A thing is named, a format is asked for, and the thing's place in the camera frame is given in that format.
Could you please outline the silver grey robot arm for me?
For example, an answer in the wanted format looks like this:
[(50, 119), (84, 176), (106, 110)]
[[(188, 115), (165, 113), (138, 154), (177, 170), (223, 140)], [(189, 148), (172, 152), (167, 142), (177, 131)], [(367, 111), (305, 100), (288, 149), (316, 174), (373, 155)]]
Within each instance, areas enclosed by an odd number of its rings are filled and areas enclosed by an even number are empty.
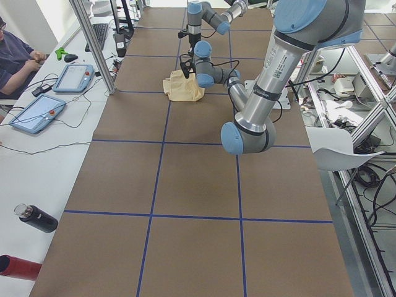
[(222, 84), (236, 110), (234, 120), (221, 129), (223, 148), (230, 154), (263, 152), (273, 146), (275, 127), (269, 114), (280, 98), (302, 55), (321, 48), (339, 48), (358, 43), (363, 32), (365, 1), (279, 1), (273, 20), (274, 44), (265, 58), (252, 90), (247, 92), (237, 70), (215, 67), (212, 47), (199, 39), (207, 22), (223, 35), (232, 21), (246, 13), (247, 1), (228, 1), (222, 14), (208, 2), (187, 6), (188, 34), (192, 37), (192, 63), (202, 88)]
[(187, 54), (192, 57), (195, 45), (201, 41), (202, 22), (206, 22), (215, 32), (224, 35), (229, 29), (235, 18), (242, 16), (248, 9), (248, 1), (235, 0), (226, 1), (230, 7), (219, 14), (207, 1), (188, 1), (187, 2), (187, 25), (186, 29), (178, 33), (178, 38), (188, 36), (190, 48)]

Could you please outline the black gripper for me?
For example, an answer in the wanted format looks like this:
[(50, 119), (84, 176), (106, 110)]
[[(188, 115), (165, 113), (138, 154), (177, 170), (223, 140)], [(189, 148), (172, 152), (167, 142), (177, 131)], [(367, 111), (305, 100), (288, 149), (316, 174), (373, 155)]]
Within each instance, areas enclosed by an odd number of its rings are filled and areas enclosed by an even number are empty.
[(189, 69), (189, 73), (196, 73), (196, 66), (193, 61), (188, 61), (187, 66)]
[(196, 45), (197, 42), (200, 41), (200, 34), (189, 34), (189, 44), (190, 48), (188, 49), (188, 55), (192, 56), (193, 55), (193, 46)]

